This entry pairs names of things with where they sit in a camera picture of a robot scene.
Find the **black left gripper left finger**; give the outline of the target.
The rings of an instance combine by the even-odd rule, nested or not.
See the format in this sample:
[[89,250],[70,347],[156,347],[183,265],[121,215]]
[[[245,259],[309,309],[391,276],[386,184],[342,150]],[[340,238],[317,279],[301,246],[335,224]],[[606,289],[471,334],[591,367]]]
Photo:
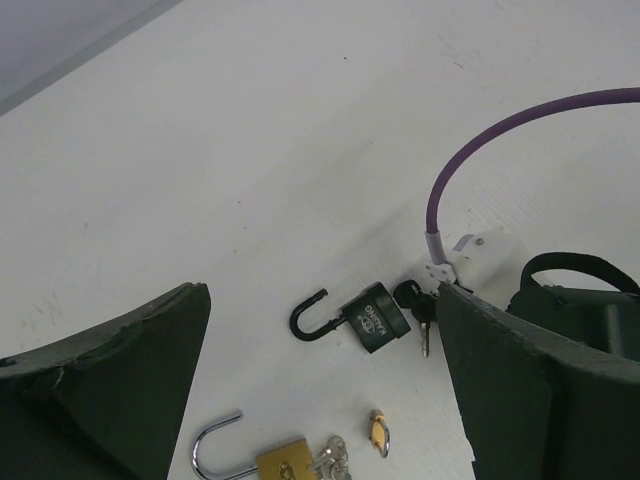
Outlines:
[[165,479],[210,316],[203,283],[1,361],[4,479]]

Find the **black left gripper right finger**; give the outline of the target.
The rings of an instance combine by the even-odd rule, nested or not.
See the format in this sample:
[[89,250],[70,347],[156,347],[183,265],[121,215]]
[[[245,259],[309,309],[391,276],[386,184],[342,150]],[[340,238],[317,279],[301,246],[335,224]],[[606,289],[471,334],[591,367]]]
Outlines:
[[437,320],[478,479],[636,479],[639,364],[445,284]]

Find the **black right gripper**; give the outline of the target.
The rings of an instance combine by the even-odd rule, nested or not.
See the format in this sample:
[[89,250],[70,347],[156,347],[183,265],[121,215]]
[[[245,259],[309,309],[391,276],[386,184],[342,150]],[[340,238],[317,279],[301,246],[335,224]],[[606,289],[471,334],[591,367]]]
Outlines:
[[[566,288],[534,279],[549,270],[585,274],[614,289]],[[520,289],[507,312],[593,349],[639,360],[639,284],[600,257],[549,252],[532,258],[522,270]]]

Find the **small brass padlock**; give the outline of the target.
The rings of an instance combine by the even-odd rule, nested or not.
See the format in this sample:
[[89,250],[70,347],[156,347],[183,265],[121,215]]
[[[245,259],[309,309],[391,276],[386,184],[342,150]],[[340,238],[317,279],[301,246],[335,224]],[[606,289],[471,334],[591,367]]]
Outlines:
[[369,441],[372,447],[386,459],[390,453],[390,430],[385,415],[374,409],[369,416]]

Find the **black headed key pair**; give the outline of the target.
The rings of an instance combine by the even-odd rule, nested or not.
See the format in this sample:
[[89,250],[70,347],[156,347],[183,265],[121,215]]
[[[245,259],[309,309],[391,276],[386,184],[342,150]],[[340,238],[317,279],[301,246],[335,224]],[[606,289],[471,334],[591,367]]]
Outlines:
[[393,298],[401,309],[409,310],[420,325],[422,356],[430,354],[430,327],[436,320],[436,299],[426,294],[415,280],[405,280],[393,291]]

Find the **black padlock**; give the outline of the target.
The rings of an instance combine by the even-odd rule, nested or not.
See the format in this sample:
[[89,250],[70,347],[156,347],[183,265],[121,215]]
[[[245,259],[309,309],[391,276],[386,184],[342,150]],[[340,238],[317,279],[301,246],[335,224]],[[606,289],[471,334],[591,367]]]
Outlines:
[[411,331],[400,307],[381,282],[372,284],[344,305],[336,318],[312,332],[303,331],[299,326],[301,315],[327,295],[326,289],[320,289],[293,309],[289,317],[289,329],[295,338],[303,342],[314,342],[341,325],[348,324],[364,349],[373,354]]

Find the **medium brass padlock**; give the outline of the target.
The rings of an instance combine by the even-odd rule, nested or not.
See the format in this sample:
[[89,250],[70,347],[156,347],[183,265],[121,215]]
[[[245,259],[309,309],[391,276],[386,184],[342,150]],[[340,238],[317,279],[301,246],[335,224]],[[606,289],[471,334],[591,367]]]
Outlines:
[[210,470],[199,458],[199,451],[203,440],[211,433],[239,422],[243,418],[241,410],[232,411],[215,419],[202,429],[191,445],[191,468],[199,479],[246,479],[256,475],[259,479],[316,479],[317,475],[311,469],[312,453],[307,440],[296,437],[280,442],[266,449],[262,449],[250,462],[226,470]]

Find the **silver key bunch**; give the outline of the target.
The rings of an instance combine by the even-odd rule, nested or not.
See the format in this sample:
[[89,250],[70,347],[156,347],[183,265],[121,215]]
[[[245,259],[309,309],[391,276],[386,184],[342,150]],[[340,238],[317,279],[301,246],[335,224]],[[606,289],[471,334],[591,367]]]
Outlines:
[[329,438],[324,449],[313,458],[309,469],[317,479],[351,480],[348,463],[346,442],[335,435]]

